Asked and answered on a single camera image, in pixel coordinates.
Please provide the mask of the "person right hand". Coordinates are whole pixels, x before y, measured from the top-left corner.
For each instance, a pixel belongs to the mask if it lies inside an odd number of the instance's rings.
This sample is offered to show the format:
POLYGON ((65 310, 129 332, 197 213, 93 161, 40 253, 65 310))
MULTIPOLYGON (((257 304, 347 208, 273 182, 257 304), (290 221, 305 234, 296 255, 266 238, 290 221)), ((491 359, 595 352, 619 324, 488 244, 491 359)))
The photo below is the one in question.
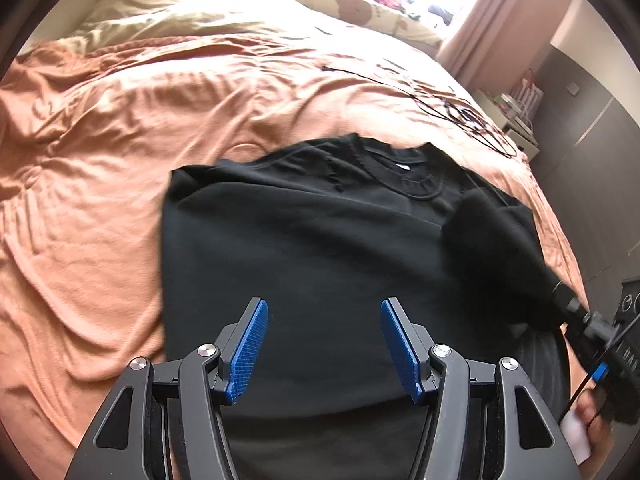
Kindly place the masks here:
POLYGON ((579 465, 580 474, 583 479, 592 480, 612 451, 614 445, 612 424, 598 413, 592 389, 585 389, 578 396, 574 413, 586 428, 591 448, 590 456, 579 465))

